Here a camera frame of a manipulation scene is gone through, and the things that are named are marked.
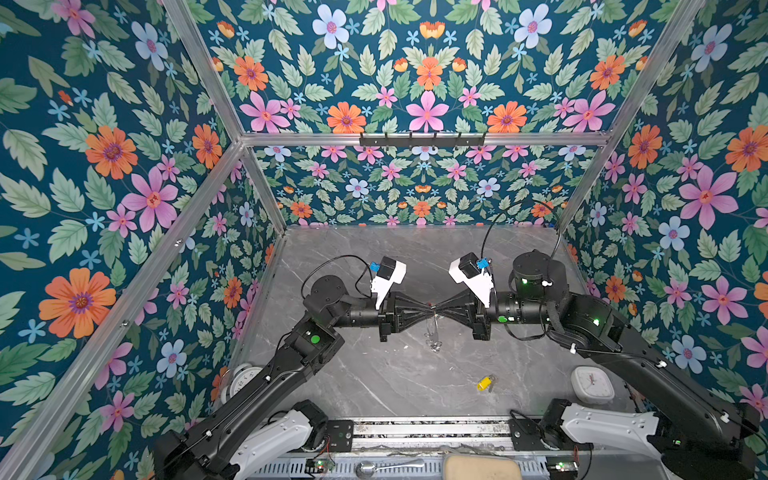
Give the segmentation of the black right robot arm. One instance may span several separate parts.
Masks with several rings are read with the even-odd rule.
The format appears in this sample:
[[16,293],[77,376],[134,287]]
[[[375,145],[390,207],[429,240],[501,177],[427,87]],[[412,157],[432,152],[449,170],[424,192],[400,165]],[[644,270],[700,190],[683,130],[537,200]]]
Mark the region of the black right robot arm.
[[438,305],[441,315],[467,321],[487,340],[494,324],[538,324],[561,347],[607,368],[655,406],[653,426],[598,427],[599,438],[645,454],[682,479],[751,479],[759,457],[747,443],[759,435],[760,415],[715,397],[669,362],[603,300],[571,292],[565,266],[533,250],[517,256],[511,291],[496,288],[488,260],[468,253],[449,266],[466,290]]

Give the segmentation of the large keyring with red grip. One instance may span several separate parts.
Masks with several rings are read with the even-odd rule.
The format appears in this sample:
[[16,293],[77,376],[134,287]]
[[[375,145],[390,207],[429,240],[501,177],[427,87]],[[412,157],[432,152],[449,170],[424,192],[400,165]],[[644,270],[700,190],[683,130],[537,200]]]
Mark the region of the large keyring with red grip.
[[438,328],[438,314],[433,312],[432,315],[426,320],[426,344],[432,352],[438,353],[442,348],[442,341],[439,336]]

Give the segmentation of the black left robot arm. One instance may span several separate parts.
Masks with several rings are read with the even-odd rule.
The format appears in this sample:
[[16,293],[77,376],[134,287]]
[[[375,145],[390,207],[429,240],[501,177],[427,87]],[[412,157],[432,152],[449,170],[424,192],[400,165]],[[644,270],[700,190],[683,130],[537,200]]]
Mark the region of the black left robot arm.
[[154,447],[157,479],[247,479],[282,454],[318,443],[326,417],[310,402],[282,419],[278,405],[327,365],[344,345],[342,328],[395,333],[433,316],[432,308],[391,292],[350,295],[337,276],[318,279],[304,298],[304,316],[281,337],[267,365],[213,414],[185,433],[162,435]]

